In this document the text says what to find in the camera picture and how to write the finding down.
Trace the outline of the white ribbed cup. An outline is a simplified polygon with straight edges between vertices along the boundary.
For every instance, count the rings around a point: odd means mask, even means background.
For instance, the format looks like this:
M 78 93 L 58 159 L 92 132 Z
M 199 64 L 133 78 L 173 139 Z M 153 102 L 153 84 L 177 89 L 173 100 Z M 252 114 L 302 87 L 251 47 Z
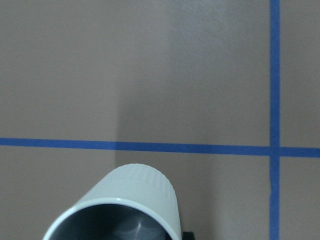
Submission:
M 140 163 L 108 173 L 48 228 L 45 240 L 180 240 L 175 190 Z

